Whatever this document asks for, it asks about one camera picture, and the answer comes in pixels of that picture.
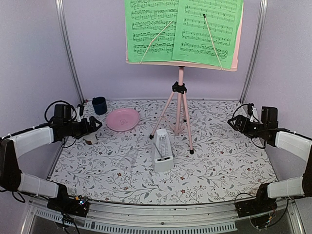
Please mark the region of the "clear metronome front cover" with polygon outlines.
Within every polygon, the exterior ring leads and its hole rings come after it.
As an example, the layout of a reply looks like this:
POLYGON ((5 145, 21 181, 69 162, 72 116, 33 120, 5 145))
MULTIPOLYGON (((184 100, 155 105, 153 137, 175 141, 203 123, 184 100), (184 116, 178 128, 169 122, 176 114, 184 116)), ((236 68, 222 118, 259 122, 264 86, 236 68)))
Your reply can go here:
POLYGON ((137 166, 137 156, 137 149, 131 146, 126 153, 120 155, 116 167, 124 171, 131 171, 137 166))

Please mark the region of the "pink music stand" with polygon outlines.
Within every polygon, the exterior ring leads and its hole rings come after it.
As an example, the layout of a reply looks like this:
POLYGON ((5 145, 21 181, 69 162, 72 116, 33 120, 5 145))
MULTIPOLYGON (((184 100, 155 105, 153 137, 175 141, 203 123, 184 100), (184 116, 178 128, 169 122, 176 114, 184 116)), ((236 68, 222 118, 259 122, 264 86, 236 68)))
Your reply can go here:
POLYGON ((210 70, 221 70, 221 68, 211 65, 204 65, 200 63, 191 63, 185 61, 164 61, 164 62, 145 62, 144 65, 165 65, 165 66, 175 66, 178 67, 178 81, 176 81, 172 85, 172 92, 167 99, 166 105, 163 108, 160 116, 157 119, 157 122, 150 133, 150 139, 154 139, 156 135, 156 131, 158 126, 162 120, 168 121, 165 116, 165 112, 171 103, 171 100, 175 94, 177 94, 177 109, 176 109, 176 120, 175 125, 169 123, 170 128, 173 132, 178 135, 184 129, 188 131, 188 140, 189 140, 189 152, 190 154, 194 154, 194 147, 193 147, 193 140, 192 140, 192 132, 191 132, 191 125, 190 125, 190 115, 189 115, 189 108, 187 104, 187 91, 185 84, 183 82, 184 78, 184 68, 191 67, 191 68, 203 68, 203 69, 210 69, 210 70))

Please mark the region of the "white metronome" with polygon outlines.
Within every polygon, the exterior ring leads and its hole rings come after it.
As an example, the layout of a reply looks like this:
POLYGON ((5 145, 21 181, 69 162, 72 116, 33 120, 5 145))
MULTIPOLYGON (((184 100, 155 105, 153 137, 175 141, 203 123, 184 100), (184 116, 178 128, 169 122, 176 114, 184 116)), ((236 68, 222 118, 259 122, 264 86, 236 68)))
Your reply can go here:
POLYGON ((174 156, 166 129, 158 129, 153 141, 152 155, 154 171, 162 173, 174 168, 174 156))

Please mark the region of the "green sheet music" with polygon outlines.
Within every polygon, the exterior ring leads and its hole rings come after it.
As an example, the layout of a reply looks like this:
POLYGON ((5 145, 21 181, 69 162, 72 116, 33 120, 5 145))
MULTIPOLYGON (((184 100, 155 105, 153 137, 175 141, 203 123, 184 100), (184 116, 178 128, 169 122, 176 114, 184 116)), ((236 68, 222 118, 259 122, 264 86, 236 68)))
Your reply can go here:
POLYGON ((230 69, 243 12, 241 0, 181 0, 172 59, 230 69))
POLYGON ((124 6, 128 61, 171 61, 178 1, 126 0, 124 6))

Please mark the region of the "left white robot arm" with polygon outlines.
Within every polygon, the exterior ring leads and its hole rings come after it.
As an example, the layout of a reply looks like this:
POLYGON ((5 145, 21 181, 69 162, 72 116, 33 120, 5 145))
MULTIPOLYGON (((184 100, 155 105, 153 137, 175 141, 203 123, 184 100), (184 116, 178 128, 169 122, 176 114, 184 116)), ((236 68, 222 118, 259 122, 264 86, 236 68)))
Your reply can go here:
POLYGON ((0 139, 0 186, 3 192, 24 192, 53 199, 61 211, 67 212, 73 204, 66 186, 23 173, 18 158, 41 146, 63 142, 67 137, 80 139, 95 133, 102 123, 93 116, 83 118, 82 104, 74 107, 58 100, 49 106, 54 107, 54 114, 45 117, 45 123, 0 139))

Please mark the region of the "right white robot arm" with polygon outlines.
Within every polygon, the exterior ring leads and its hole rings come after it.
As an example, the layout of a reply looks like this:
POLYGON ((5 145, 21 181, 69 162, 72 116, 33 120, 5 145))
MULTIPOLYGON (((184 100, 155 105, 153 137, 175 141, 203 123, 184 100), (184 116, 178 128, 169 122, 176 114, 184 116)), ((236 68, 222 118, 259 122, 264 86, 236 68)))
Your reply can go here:
POLYGON ((302 198, 312 196, 312 139, 278 127, 278 109, 261 108, 261 119, 252 103, 247 104, 248 117, 232 115, 228 124, 250 139, 260 138, 266 144, 291 153, 306 162, 303 175, 259 186, 252 202, 255 212, 261 213, 277 198, 302 198))

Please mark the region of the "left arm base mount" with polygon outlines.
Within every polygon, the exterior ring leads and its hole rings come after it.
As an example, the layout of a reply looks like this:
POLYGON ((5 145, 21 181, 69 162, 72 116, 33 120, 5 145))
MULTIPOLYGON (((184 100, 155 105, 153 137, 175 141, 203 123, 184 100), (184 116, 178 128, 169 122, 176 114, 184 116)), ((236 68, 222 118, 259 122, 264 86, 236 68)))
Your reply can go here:
POLYGON ((49 198, 47 208, 68 215, 86 217, 90 203, 86 196, 70 197, 67 193, 58 193, 56 198, 49 198))

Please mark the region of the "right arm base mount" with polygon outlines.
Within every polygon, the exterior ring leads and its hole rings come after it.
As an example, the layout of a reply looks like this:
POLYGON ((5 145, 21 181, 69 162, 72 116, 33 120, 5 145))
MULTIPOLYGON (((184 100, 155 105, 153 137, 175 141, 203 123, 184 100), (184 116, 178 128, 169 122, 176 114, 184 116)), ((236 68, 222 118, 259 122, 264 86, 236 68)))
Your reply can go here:
POLYGON ((261 217, 253 218, 251 224, 257 229, 266 229, 271 224, 277 209, 276 198, 257 199, 256 196, 248 193, 239 193, 234 199, 234 206, 239 218, 273 211, 273 214, 267 215, 266 220, 261 217), (251 199, 237 201, 241 195, 248 195, 251 199))

